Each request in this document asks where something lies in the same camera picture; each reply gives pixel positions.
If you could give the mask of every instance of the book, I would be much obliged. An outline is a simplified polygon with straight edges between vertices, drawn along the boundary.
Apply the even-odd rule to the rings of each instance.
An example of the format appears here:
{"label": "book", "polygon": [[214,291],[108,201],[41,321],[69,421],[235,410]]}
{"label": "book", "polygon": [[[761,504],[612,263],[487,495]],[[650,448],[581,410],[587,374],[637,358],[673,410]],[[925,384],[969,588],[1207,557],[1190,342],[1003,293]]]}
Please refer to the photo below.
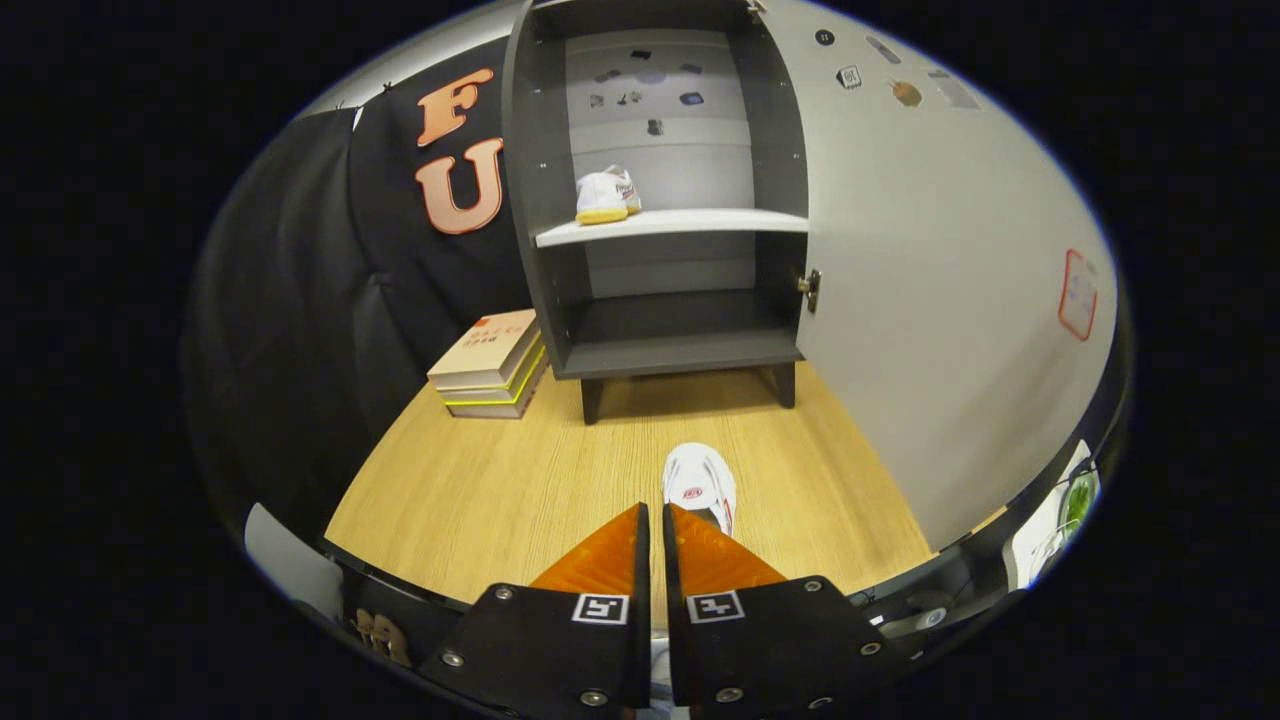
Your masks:
{"label": "book", "polygon": [[525,409],[538,391],[538,383],[547,370],[547,348],[540,347],[538,359],[529,368],[527,374],[517,386],[517,396],[511,402],[472,402],[445,405],[454,418],[508,418],[518,420],[525,416]]}
{"label": "book", "polygon": [[508,384],[540,334],[536,319],[534,310],[480,318],[426,372],[428,379],[438,391]]}
{"label": "book", "polygon": [[438,389],[436,395],[445,405],[511,405],[520,400],[524,383],[531,377],[530,370],[547,356],[541,337],[525,350],[525,357],[511,380],[504,386],[474,389]]}

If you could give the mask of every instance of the yellow book edge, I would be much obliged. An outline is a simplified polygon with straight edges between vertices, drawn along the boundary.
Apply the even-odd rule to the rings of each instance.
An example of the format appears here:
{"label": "yellow book edge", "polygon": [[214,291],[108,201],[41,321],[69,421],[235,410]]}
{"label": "yellow book edge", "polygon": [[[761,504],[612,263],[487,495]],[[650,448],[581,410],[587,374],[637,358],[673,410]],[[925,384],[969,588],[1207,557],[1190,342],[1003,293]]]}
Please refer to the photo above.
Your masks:
{"label": "yellow book edge", "polygon": [[534,370],[536,370],[538,368],[541,366],[541,364],[543,364],[543,355],[545,355],[545,354],[547,354],[547,346],[545,345],[539,345],[538,346],[538,356],[534,357],[534,364],[529,366],[529,370],[525,373],[525,378],[522,380],[520,380],[520,389],[516,391],[516,398],[515,400],[477,400],[477,401],[474,401],[474,402],[449,402],[449,401],[445,400],[444,401],[444,406],[445,407],[468,407],[468,406],[474,406],[474,405],[515,405],[515,404],[520,402],[520,400],[524,397],[524,393],[525,393],[525,386],[529,384],[529,378],[534,377]]}

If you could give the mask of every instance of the wooden table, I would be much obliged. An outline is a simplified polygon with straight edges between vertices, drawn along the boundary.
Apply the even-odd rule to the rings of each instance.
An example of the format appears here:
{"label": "wooden table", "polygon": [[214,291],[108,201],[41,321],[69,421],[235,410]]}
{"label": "wooden table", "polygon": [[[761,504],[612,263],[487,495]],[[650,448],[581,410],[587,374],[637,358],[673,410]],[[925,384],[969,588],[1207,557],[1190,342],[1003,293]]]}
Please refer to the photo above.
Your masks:
{"label": "wooden table", "polygon": [[931,553],[906,501],[808,363],[796,407],[759,369],[609,380],[582,424],[577,380],[548,372],[521,420],[452,418],[430,386],[374,448],[325,538],[401,579],[474,602],[525,584],[637,501],[649,505],[653,624],[664,629],[662,469],[707,443],[737,480],[736,539],[788,578],[852,593]]}

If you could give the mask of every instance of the white sneaker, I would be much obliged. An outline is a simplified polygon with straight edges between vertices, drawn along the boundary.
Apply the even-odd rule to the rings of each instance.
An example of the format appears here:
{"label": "white sneaker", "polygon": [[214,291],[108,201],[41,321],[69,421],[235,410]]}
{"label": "white sneaker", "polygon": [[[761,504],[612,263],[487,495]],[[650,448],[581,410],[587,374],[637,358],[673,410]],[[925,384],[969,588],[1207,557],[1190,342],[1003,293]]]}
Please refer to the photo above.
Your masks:
{"label": "white sneaker", "polygon": [[577,222],[616,223],[640,211],[640,193],[631,174],[618,165],[577,178]]}
{"label": "white sneaker", "polygon": [[667,455],[667,466],[662,473],[662,495],[664,502],[690,512],[709,510],[721,532],[733,537],[737,486],[728,464],[714,448],[700,442],[676,446],[676,450]]}

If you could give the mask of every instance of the white cabinet door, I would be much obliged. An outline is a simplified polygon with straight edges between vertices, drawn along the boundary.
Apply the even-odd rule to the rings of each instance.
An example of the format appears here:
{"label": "white cabinet door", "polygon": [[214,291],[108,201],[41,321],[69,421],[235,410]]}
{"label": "white cabinet door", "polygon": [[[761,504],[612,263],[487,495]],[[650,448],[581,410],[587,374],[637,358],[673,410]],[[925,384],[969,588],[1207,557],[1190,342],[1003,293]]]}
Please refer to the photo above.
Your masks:
{"label": "white cabinet door", "polygon": [[767,6],[823,274],[797,346],[936,550],[1068,441],[1110,352],[1115,268],[1065,172],[960,73],[815,4]]}

